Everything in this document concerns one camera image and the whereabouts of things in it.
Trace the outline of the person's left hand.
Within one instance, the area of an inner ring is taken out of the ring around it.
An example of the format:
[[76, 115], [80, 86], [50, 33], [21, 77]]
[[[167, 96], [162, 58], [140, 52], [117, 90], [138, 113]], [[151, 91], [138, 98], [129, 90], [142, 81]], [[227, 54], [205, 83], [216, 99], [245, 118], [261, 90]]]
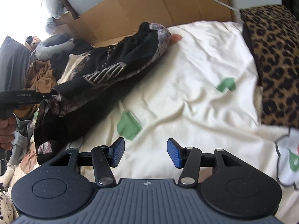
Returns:
[[15, 138], [13, 135], [16, 130], [16, 118], [15, 115], [8, 119], [1, 119], [0, 122], [0, 145], [2, 149], [11, 150], [12, 142]]

